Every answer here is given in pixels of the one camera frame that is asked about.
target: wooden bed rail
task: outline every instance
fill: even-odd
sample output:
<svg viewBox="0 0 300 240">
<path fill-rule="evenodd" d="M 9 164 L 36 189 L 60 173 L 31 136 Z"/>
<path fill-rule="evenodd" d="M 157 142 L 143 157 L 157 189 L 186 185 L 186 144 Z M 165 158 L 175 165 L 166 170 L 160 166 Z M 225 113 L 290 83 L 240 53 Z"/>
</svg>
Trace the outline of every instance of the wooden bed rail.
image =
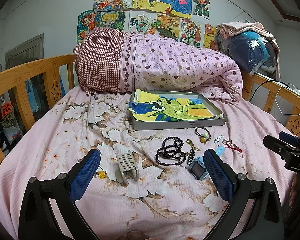
<svg viewBox="0 0 300 240">
<path fill-rule="evenodd" d="M 253 76 L 249 76 L 246 72 L 241 72 L 242 78 L 243 78 L 243 91 L 242 91 L 242 97 L 245 100 L 250 99 L 250 95 L 252 92 L 253 84 L 262 84 L 263 82 L 267 81 L 265 77 L 262 75 L 255 73 Z M 281 85 L 275 83 L 275 82 L 268 82 L 266 84 L 262 85 L 264 88 L 269 90 L 268 98 L 264 107 L 264 111 L 270 113 L 275 95 L 278 93 Z M 296 93 L 292 92 L 291 90 L 282 87 L 278 93 L 278 95 L 291 104 L 293 104 L 293 109 L 291 111 L 291 114 L 300 114 L 300 96 Z M 294 135 L 300 136 L 300 116 L 290 116 L 286 128 L 291 131 Z"/>
<path fill-rule="evenodd" d="M 35 60 L 0 73 L 0 96 L 13 88 L 18 109 L 27 131 L 34 124 L 34 116 L 28 100 L 25 81 L 43 73 L 44 88 L 48 105 L 51 109 L 62 98 L 59 75 L 60 66 L 67 65 L 69 88 L 74 88 L 73 62 L 74 54 L 69 54 Z M 0 163 L 4 157 L 0 149 Z"/>
<path fill-rule="evenodd" d="M 0 96 L 9 89 L 14 89 L 18 109 L 26 130 L 29 130 L 34 124 L 34 117 L 28 101 L 25 81 L 29 78 L 43 73 L 44 87 L 49 108 L 52 108 L 55 103 L 62 97 L 59 78 L 60 66 L 67 65 L 69 88 L 72 89 L 74 87 L 74 60 L 74 54 L 51 57 L 25 63 L 0 73 Z M 264 81 L 267 81 L 265 77 L 259 74 L 249 76 L 247 73 L 242 72 L 242 77 L 242 97 L 245 100 L 249 100 L 254 83 L 260 85 Z M 263 87 L 269 90 L 266 105 L 264 107 L 264 111 L 269 113 L 271 111 L 275 95 L 277 94 L 280 85 L 274 82 L 269 82 L 264 84 Z M 280 89 L 279 96 L 293 104 L 294 107 L 292 110 L 292 114 L 300 114 L 300 96 L 286 88 Z M 300 116 L 291 116 L 287 122 L 286 127 L 293 134 L 300 136 Z M 0 149 L 0 163 L 3 159 L 4 154 Z"/>
</svg>

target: finger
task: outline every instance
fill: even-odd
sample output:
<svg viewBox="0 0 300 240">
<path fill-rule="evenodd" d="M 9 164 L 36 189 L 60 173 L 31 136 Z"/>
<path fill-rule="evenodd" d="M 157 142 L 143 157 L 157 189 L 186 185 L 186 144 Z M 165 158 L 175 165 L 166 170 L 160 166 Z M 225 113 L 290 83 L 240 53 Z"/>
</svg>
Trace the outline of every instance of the finger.
<svg viewBox="0 0 300 240">
<path fill-rule="evenodd" d="M 149 237 L 140 231 L 132 230 L 127 233 L 127 238 L 128 240 L 146 240 Z"/>
<path fill-rule="evenodd" d="M 294 177 L 291 185 L 291 189 L 296 189 L 297 188 L 297 177 Z"/>
<path fill-rule="evenodd" d="M 295 189 L 292 189 L 290 192 L 291 199 L 295 199 L 297 197 L 297 191 Z"/>
</svg>

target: white wall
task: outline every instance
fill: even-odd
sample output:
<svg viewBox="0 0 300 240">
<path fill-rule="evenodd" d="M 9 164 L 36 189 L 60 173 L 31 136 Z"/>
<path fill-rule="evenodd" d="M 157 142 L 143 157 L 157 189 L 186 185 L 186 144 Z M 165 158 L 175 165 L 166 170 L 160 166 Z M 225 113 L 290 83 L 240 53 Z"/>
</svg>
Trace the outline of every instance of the white wall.
<svg viewBox="0 0 300 240">
<path fill-rule="evenodd" d="M 277 27 L 281 81 L 300 89 L 300 31 Z"/>
<path fill-rule="evenodd" d="M 92 9 L 92 5 L 93 0 L 8 0 L 5 15 L 2 17 L 4 20 L 1 20 L 1 62 L 4 62 L 5 52 L 41 33 L 44 33 L 44 57 L 72 53 L 76 45 L 78 15 Z M 276 32 L 275 24 L 252 0 L 211 0 L 210 20 L 196 15 L 193 19 L 214 26 L 238 19 L 256 20 L 262 22 L 269 31 Z M 60 68 L 60 73 L 67 92 L 66 67 Z"/>
</svg>

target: frog drawing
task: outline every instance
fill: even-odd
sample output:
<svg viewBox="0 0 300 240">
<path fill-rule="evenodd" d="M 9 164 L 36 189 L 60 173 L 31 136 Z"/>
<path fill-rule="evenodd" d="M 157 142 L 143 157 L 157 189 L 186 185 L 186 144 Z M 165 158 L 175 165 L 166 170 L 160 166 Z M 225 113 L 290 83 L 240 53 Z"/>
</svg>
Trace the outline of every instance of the frog drawing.
<svg viewBox="0 0 300 240">
<path fill-rule="evenodd" d="M 204 104 L 194 104 L 192 101 L 187 101 L 188 105 L 182 106 L 178 101 L 168 98 L 159 98 L 157 101 L 151 101 L 149 108 L 158 112 L 150 115 L 163 114 L 160 121 L 170 117 L 172 121 L 178 120 L 199 120 L 210 118 L 211 113 Z"/>
</svg>

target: watch face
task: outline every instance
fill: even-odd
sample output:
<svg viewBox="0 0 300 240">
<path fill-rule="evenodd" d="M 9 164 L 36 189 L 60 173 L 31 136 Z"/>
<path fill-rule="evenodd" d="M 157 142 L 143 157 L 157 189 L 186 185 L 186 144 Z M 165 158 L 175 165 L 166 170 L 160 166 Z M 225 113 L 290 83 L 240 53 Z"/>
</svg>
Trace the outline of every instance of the watch face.
<svg viewBox="0 0 300 240">
<path fill-rule="evenodd" d="M 198 162 L 194 162 L 191 172 L 199 179 L 206 172 L 206 168 L 200 166 Z"/>
</svg>

